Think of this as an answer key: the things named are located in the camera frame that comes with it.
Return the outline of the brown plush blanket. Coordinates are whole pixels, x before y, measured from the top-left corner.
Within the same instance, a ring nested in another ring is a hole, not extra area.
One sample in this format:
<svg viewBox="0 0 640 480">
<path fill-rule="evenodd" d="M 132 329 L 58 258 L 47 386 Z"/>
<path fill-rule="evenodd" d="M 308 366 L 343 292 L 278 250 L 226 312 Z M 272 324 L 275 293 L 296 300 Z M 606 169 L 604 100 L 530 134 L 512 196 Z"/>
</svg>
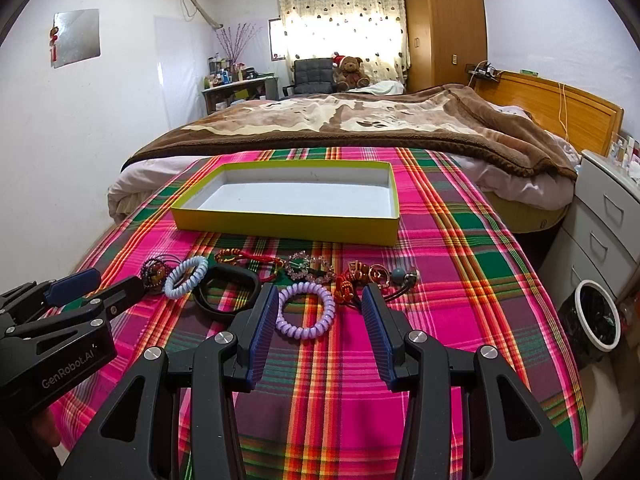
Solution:
<svg viewBox="0 0 640 480">
<path fill-rule="evenodd" d="M 316 94 L 231 105 L 172 129 L 125 162 L 285 148 L 423 148 L 468 156 L 511 176 L 576 180 L 555 138 L 529 118 L 506 114 L 463 84 L 400 96 Z"/>
</svg>

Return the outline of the pink plaid cloth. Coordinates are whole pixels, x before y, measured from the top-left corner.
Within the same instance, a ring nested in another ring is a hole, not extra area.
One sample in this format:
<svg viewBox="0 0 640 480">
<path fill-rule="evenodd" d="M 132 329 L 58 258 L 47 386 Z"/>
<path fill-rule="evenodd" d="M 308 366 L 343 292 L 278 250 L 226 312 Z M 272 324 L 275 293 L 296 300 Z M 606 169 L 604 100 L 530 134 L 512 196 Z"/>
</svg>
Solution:
<svg viewBox="0 0 640 480">
<path fill-rule="evenodd" d="M 371 264 L 416 268 L 420 280 L 386 302 L 410 326 L 446 347 L 498 349 L 544 410 L 579 468 L 586 411 L 577 367 L 555 308 L 512 234 L 446 155 L 417 148 L 312 148 L 301 160 L 372 160 L 393 168 L 399 200 L 393 246 L 317 242 L 180 230 L 171 206 L 186 188 L 227 162 L 297 160 L 281 150 L 197 162 L 169 181 L 102 240 L 85 266 L 100 292 L 138 276 L 153 258 L 175 274 L 194 266 L 201 283 L 167 289 L 108 318 L 115 359 L 53 404 L 73 451 L 94 415 L 146 349 L 177 353 L 228 330 L 265 284 L 278 290 L 262 378 L 233 396 L 242 479 L 399 479 L 396 468 L 409 396 L 378 374 L 361 298 Z M 188 389 L 180 392 L 179 475 L 192 474 Z M 462 476 L 461 391 L 451 391 L 450 473 Z"/>
</svg>

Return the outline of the dark grey chair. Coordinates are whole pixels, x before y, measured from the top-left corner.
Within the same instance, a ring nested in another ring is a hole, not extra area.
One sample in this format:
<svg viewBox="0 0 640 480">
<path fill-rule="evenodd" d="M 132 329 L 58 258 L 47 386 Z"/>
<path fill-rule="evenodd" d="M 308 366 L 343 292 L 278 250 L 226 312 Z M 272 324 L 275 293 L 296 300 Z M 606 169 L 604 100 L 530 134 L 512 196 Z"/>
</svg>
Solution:
<svg viewBox="0 0 640 480">
<path fill-rule="evenodd" d="M 293 64 L 292 84 L 282 87 L 286 98 L 336 91 L 332 58 L 307 58 Z"/>
</svg>

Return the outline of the yellow-green shallow box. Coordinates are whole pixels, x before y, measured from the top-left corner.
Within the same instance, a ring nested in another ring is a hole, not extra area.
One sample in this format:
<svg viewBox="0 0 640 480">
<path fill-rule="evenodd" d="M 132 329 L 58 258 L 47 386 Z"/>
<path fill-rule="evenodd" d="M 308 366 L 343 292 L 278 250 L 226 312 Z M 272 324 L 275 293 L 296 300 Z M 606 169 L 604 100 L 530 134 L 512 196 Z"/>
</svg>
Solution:
<svg viewBox="0 0 640 480">
<path fill-rule="evenodd" d="M 393 246 L 392 166 L 372 160 L 227 162 L 171 206 L 180 230 Z"/>
</svg>

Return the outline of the cluttered wooden desk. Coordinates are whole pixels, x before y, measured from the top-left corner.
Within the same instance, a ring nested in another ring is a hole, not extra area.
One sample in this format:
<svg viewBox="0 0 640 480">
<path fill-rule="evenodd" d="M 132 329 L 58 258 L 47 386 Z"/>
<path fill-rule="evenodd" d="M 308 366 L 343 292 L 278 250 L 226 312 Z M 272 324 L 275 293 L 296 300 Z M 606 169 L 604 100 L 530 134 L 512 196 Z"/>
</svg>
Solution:
<svg viewBox="0 0 640 480">
<path fill-rule="evenodd" d="M 230 106 L 237 99 L 277 101 L 278 77 L 273 73 L 258 74 L 254 67 L 232 73 L 227 67 L 220 66 L 217 73 L 204 77 L 202 96 L 209 115 L 216 112 L 219 103 Z"/>
</svg>

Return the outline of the brown teddy bear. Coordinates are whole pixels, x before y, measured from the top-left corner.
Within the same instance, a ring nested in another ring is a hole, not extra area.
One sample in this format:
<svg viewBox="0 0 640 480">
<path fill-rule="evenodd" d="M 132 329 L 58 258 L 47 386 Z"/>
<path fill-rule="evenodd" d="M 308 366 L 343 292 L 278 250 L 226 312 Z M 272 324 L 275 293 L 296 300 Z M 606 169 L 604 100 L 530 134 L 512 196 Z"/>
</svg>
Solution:
<svg viewBox="0 0 640 480">
<path fill-rule="evenodd" d="M 362 68 L 362 58 L 335 53 L 332 62 L 337 92 L 360 89 L 370 84 L 370 79 Z"/>
</svg>

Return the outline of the silver wall poster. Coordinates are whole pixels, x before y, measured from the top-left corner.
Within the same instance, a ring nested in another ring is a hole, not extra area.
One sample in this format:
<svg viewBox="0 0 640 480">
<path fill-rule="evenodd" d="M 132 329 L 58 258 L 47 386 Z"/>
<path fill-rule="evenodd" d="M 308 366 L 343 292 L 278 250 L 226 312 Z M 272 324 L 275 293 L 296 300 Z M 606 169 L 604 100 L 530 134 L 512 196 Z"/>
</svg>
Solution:
<svg viewBox="0 0 640 480">
<path fill-rule="evenodd" d="M 55 13 L 49 46 L 53 68 L 98 58 L 101 55 L 99 10 Z"/>
</svg>

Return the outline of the purple dried branches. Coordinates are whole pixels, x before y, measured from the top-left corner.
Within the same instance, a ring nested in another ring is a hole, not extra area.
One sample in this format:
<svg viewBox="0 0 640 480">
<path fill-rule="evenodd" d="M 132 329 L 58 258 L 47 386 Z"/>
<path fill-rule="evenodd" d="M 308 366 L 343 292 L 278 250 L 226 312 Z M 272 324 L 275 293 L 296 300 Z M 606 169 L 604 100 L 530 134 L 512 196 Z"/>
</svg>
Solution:
<svg viewBox="0 0 640 480">
<path fill-rule="evenodd" d="M 216 38 L 230 66 L 237 66 L 248 44 L 260 31 L 254 23 L 244 22 L 215 30 Z"/>
</svg>

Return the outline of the white drawer nightstand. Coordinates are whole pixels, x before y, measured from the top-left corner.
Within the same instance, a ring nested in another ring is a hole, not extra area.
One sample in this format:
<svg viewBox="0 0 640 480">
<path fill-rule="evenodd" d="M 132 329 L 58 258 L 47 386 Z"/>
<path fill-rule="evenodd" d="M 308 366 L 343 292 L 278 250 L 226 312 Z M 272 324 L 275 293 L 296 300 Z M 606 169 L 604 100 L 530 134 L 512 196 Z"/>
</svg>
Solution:
<svg viewBox="0 0 640 480">
<path fill-rule="evenodd" d="M 585 280 L 616 304 L 638 294 L 639 222 L 639 185 L 614 162 L 582 152 L 574 200 L 538 272 L 555 307 Z"/>
</svg>

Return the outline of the black elastic teal bead tie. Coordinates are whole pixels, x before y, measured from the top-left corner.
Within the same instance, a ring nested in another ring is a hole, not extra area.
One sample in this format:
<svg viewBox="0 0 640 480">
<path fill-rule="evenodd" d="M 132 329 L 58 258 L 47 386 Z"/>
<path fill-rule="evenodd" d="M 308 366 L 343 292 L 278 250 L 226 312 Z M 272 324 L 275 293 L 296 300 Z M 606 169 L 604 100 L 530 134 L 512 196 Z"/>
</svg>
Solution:
<svg viewBox="0 0 640 480">
<path fill-rule="evenodd" d="M 384 296 L 386 302 L 391 302 L 408 294 L 416 283 L 420 280 L 420 272 L 416 268 L 410 268 L 404 270 L 403 268 L 396 268 L 390 272 L 390 282 L 396 287 L 394 292 Z"/>
</svg>

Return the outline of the wooden headboard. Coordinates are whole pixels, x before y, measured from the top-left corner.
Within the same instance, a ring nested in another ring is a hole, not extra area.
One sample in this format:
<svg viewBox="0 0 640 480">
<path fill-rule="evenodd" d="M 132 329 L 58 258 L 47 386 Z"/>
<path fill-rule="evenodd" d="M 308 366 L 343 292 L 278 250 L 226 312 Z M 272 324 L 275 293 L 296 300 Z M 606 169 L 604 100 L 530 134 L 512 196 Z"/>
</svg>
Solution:
<svg viewBox="0 0 640 480">
<path fill-rule="evenodd" d="M 486 101 L 521 107 L 538 126 L 562 136 L 578 153 L 608 154 L 622 126 L 621 107 L 562 82 L 501 72 L 496 80 L 475 78 L 472 87 Z"/>
</svg>

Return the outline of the patterned window curtain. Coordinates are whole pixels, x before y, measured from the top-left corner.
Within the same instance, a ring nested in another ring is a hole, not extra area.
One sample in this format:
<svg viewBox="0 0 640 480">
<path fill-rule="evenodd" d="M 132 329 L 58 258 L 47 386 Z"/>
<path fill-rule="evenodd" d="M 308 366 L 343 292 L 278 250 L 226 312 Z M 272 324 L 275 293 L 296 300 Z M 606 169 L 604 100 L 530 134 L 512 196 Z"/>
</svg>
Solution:
<svg viewBox="0 0 640 480">
<path fill-rule="evenodd" d="M 372 82 L 403 82 L 410 66 L 405 0 L 278 0 L 288 64 L 362 59 Z"/>
</svg>

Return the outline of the black trash bin white rim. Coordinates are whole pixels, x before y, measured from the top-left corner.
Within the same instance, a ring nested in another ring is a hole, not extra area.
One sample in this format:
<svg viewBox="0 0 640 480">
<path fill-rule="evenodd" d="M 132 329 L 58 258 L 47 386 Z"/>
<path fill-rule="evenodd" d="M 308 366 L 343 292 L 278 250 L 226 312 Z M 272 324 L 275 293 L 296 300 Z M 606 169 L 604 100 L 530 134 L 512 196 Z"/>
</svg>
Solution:
<svg viewBox="0 0 640 480">
<path fill-rule="evenodd" d="M 580 370 L 599 362 L 620 343 L 620 314 L 612 297 L 595 281 L 581 281 L 558 315 Z"/>
</svg>

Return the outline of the gold ring bangle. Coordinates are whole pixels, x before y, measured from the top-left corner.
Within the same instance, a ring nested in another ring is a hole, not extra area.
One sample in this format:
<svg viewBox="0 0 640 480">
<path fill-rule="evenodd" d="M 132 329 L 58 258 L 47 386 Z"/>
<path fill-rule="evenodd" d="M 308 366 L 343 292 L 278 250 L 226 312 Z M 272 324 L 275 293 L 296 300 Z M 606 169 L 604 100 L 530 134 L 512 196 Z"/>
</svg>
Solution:
<svg viewBox="0 0 640 480">
<path fill-rule="evenodd" d="M 368 267 L 367 276 L 369 282 L 378 285 L 379 288 L 390 287 L 390 271 L 382 264 L 371 264 Z"/>
</svg>

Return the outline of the white bed sheet mattress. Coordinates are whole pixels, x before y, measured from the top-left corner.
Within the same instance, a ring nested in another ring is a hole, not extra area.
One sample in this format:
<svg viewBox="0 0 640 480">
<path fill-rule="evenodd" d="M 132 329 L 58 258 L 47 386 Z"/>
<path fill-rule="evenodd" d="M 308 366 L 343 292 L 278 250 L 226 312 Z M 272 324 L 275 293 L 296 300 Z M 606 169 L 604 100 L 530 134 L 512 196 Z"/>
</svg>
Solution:
<svg viewBox="0 0 640 480">
<path fill-rule="evenodd" d="M 529 118 L 524 110 L 516 106 L 490 104 L 500 112 Z M 546 131 L 555 138 L 577 172 L 579 157 L 576 150 L 559 136 Z M 285 148 L 283 151 L 288 150 L 309 151 L 311 148 Z M 481 191 L 494 194 L 502 200 L 510 200 L 510 202 L 552 211 L 563 209 L 573 199 L 577 178 L 570 180 L 548 174 L 541 174 L 533 178 L 521 178 L 511 176 L 498 167 L 484 162 L 484 160 L 451 153 L 445 154 L 450 155 L 459 164 L 463 173 Z M 158 191 L 170 178 L 180 174 L 196 160 L 207 156 L 172 156 L 142 160 L 142 162 L 135 162 L 131 166 L 124 164 L 120 176 L 106 193 L 108 214 L 115 222 L 122 222 L 128 214 L 131 214 L 152 193 Z"/>
</svg>

